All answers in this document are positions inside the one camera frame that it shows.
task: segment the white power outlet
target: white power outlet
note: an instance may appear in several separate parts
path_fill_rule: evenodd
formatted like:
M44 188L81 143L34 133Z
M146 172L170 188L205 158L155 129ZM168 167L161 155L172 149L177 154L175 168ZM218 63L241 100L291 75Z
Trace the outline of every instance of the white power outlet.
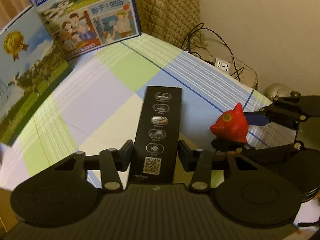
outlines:
M222 59L216 58L214 66L218 69L225 71L227 74L229 74L230 72L230 63Z

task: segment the table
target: table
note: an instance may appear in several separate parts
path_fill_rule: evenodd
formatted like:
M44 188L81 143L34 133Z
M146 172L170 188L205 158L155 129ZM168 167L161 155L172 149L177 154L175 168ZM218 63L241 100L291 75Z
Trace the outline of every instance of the table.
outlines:
M0 187L13 190L75 151L96 155L134 140L148 85L183 89L180 139L191 148L211 149L210 125L236 103L245 112L270 104L252 88L146 34L69 63L75 66L73 72L41 105L13 147L3 149ZM256 148L273 147L292 143L294 132L272 123L250 127L247 139ZM126 185L128 172L119 174ZM191 177L177 159L174 182L189 183ZM99 171L88 171L88 181L96 187L101 187L99 178ZM213 171L212 186L222 181L222 172ZM313 202L303 204L297 221L317 220L319 213Z

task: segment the yellow eye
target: yellow eye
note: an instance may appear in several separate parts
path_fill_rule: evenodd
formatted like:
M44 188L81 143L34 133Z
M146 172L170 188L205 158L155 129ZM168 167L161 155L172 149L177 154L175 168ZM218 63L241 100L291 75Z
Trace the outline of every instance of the yellow eye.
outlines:
M224 114L222 116L222 120L225 121L225 122L230 122L232 120L232 117L230 114Z

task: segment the black box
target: black box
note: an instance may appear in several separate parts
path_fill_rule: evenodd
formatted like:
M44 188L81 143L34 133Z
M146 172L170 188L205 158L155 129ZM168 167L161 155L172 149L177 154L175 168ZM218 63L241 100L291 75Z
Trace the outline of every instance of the black box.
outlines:
M129 183L172 183L181 94L181 88L147 87L131 157Z

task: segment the qr code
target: qr code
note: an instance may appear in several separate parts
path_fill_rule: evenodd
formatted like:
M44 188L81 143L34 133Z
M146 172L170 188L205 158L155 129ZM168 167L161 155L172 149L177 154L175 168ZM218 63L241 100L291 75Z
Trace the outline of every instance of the qr code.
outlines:
M160 158L146 157L146 159L144 160L144 166L143 166L142 172L147 174L152 174L152 175L159 175L160 166L161 166Z

